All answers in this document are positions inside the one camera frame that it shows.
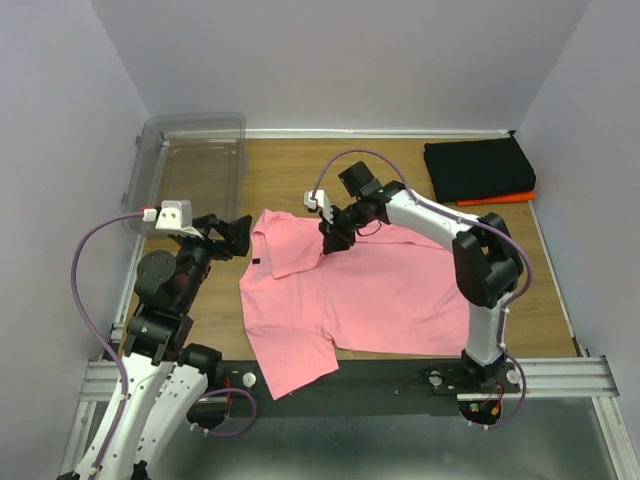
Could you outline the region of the clear plastic bin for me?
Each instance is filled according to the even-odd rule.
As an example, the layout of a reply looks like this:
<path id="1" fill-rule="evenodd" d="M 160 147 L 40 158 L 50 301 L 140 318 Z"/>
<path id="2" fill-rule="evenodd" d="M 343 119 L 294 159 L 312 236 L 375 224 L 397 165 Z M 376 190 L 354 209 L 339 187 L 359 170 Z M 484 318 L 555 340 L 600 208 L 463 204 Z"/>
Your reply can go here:
<path id="1" fill-rule="evenodd" d="M 124 210 L 188 200 L 194 217 L 241 215 L 248 166 L 240 113 L 161 115 L 144 124 Z"/>

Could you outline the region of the pink t shirt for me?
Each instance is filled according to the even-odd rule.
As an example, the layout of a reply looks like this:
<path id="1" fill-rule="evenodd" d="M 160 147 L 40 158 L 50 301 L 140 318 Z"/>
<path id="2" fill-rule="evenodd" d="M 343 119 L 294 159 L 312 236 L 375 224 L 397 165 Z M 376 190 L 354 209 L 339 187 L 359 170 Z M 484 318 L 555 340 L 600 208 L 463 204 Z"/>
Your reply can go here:
<path id="1" fill-rule="evenodd" d="M 466 346 L 453 256 L 421 235 L 375 225 L 325 255 L 317 220 L 266 210 L 251 245 L 243 320 L 275 400 L 336 371 L 337 349 L 457 356 Z"/>

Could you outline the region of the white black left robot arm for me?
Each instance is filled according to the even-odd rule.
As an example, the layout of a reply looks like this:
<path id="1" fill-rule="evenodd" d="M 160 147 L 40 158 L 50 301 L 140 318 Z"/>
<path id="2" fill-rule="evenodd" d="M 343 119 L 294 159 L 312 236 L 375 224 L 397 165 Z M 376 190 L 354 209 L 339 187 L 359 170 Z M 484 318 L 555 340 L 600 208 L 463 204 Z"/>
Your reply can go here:
<path id="1" fill-rule="evenodd" d="M 214 214 L 192 218 L 185 203 L 147 207 L 118 216 L 164 231 L 180 249 L 153 251 L 137 265 L 134 291 L 140 302 L 129 321 L 121 353 L 104 342 L 116 385 L 92 443 L 66 479 L 149 479 L 167 444 L 192 406 L 222 395 L 224 413 L 236 396 L 258 413 L 256 399 L 224 374 L 219 351 L 185 342 L 189 311 L 214 261 L 247 255 L 252 218 L 225 222 Z"/>

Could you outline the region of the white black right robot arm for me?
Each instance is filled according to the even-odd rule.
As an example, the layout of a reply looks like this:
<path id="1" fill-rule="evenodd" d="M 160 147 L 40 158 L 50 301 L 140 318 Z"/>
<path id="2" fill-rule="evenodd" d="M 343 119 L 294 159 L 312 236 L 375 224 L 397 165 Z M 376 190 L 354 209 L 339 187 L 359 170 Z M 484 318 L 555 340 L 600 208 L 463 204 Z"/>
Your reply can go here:
<path id="1" fill-rule="evenodd" d="M 504 220 L 439 205 L 417 194 L 404 178 L 382 184 L 364 162 L 344 170 L 339 179 L 354 200 L 345 208 L 319 188 L 304 195 L 307 210 L 321 218 L 324 254 L 350 249 L 357 231 L 375 221 L 409 229 L 445 248 L 453 256 L 457 288 L 469 304 L 459 378 L 474 392 L 496 383 L 505 370 L 509 305 L 523 291 L 518 279 L 526 268 Z"/>

